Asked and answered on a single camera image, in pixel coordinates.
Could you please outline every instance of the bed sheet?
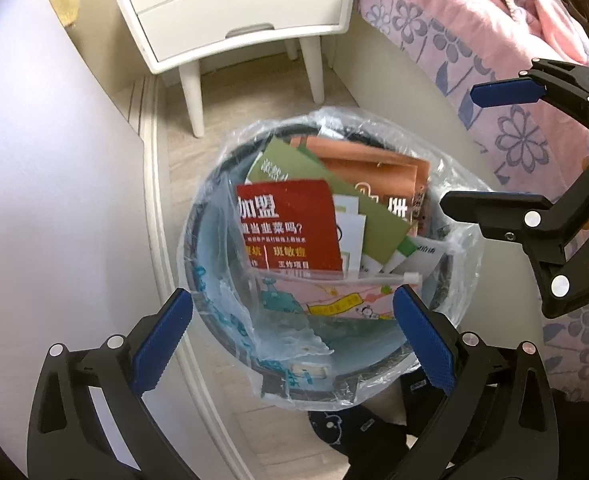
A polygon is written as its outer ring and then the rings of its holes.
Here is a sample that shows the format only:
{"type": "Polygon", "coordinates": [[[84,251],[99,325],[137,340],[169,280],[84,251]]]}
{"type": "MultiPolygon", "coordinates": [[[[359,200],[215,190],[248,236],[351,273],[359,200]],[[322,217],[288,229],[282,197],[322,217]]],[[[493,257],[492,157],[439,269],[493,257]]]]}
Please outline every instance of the bed sheet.
{"type": "MultiPolygon", "coordinates": [[[[575,181],[589,156],[586,128],[544,102],[481,109],[469,94],[477,83],[516,77],[534,57],[589,65],[589,39],[560,0],[355,2],[436,84],[506,190],[554,202],[575,181]]],[[[589,400],[589,305],[542,320],[551,385],[589,400]]]]}

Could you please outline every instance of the red booklet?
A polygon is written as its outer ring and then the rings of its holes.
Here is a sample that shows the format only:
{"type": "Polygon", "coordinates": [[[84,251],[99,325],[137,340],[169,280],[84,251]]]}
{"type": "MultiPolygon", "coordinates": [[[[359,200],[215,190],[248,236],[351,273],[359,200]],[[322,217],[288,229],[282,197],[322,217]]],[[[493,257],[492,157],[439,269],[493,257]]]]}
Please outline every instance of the red booklet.
{"type": "Polygon", "coordinates": [[[237,195],[253,267],[342,270],[334,201],[325,180],[240,185],[237,195]]]}

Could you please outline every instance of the white door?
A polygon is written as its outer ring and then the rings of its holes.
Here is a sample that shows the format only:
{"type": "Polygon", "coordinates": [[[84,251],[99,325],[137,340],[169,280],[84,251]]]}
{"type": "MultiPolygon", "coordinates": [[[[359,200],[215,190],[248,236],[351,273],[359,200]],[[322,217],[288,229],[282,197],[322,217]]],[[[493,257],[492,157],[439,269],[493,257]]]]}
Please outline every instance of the white door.
{"type": "MultiPolygon", "coordinates": [[[[24,471],[49,346],[93,348],[159,309],[142,157],[48,0],[0,0],[0,444],[24,471]]],[[[197,475],[234,478],[174,360],[146,395],[197,475]]]]}

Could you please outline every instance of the drawer handle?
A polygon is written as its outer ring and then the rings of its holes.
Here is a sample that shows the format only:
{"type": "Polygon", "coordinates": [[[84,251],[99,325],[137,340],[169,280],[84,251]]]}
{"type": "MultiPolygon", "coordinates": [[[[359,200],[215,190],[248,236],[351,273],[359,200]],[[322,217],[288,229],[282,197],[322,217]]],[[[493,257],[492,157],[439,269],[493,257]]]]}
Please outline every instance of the drawer handle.
{"type": "Polygon", "coordinates": [[[261,30],[274,30],[274,25],[272,23],[257,23],[257,25],[233,28],[228,32],[228,34],[225,35],[225,39],[227,40],[228,38],[234,38],[235,36],[250,34],[251,32],[260,32],[261,30]]]}

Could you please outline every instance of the bolt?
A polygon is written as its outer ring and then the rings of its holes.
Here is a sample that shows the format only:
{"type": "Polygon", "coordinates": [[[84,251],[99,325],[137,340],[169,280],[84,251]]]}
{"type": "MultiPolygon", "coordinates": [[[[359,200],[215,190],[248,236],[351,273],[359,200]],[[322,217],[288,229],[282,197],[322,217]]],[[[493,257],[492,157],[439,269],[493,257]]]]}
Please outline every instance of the bolt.
{"type": "Polygon", "coordinates": [[[563,298],[570,291],[570,280],[559,274],[552,280],[552,294],[557,298],[563,298]]]}
{"type": "Polygon", "coordinates": [[[476,346],[479,344],[479,336],[474,332],[466,332],[463,334],[463,342],[468,346],[476,346]]]}
{"type": "Polygon", "coordinates": [[[120,335],[113,335],[110,339],[108,339],[108,347],[109,348],[119,348],[124,343],[123,336],[120,335]]]}
{"type": "Polygon", "coordinates": [[[541,223],[541,215],[536,211],[528,211],[523,220],[528,227],[536,227],[541,223]]]}
{"type": "Polygon", "coordinates": [[[523,351],[526,354],[530,354],[530,355],[536,354],[536,346],[534,346],[534,344],[530,343],[529,341],[526,341],[525,343],[523,343],[521,345],[521,348],[523,348],[523,351]]]}
{"type": "Polygon", "coordinates": [[[57,343],[56,345],[52,345],[50,347],[50,355],[52,357],[57,357],[57,355],[61,355],[63,352],[63,345],[60,343],[57,343]]]}

